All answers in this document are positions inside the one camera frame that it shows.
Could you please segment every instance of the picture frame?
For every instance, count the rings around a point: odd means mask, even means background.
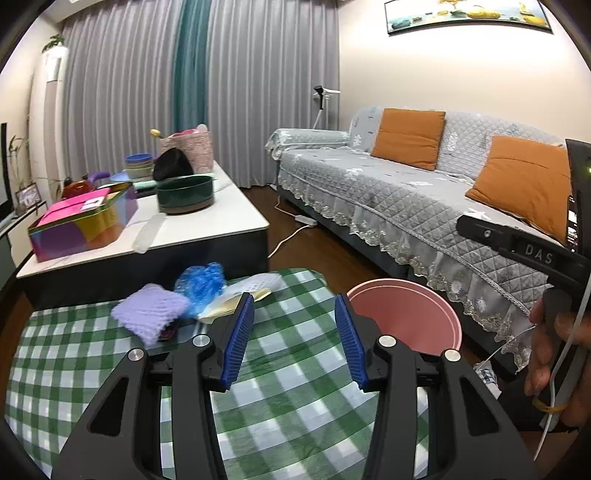
[[[41,194],[35,182],[17,192],[18,210],[20,211],[24,212],[41,202]]]
[[[552,33],[539,0],[498,0],[494,5],[482,7],[476,0],[390,0],[384,3],[388,35],[459,24],[505,24]]]

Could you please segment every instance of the human hand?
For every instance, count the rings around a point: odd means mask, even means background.
[[[562,340],[569,338],[574,325],[575,313],[559,313],[554,322],[554,330]],[[544,303],[539,299],[531,309],[530,322],[537,326],[531,337],[531,357],[528,365],[527,379],[525,380],[525,395],[538,395],[550,382],[550,362],[552,361],[553,345],[548,335],[544,321]],[[575,345],[583,345],[591,349],[591,312],[586,312],[574,338]],[[560,420],[569,427],[583,426],[591,414],[591,358],[573,396],[560,415]]]

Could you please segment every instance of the blue plastic bag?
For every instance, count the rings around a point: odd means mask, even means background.
[[[174,291],[184,295],[191,305],[184,317],[197,318],[223,290],[226,280],[222,266],[210,263],[207,267],[195,266],[186,269],[174,283]]]

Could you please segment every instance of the pink basket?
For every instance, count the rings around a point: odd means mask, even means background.
[[[407,280],[381,278],[349,290],[359,315],[373,318],[382,333],[413,350],[441,355],[462,344],[462,326],[452,307],[427,287]]]
[[[183,132],[160,139],[160,154],[173,147],[184,152],[193,167],[193,173],[213,172],[213,147],[209,132]]]

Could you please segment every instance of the colorful tin box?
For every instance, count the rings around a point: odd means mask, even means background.
[[[49,207],[49,210],[43,215],[43,218],[37,224],[38,226],[47,223],[57,222],[63,218],[76,215],[84,210],[89,210],[98,207],[105,200],[107,195],[111,192],[109,187],[92,190],[92,192],[82,193],[75,197],[55,202]]]
[[[131,182],[110,186],[110,193],[99,206],[54,222],[29,227],[29,238],[37,261],[65,257],[105,247],[119,235],[138,209],[137,194]]]

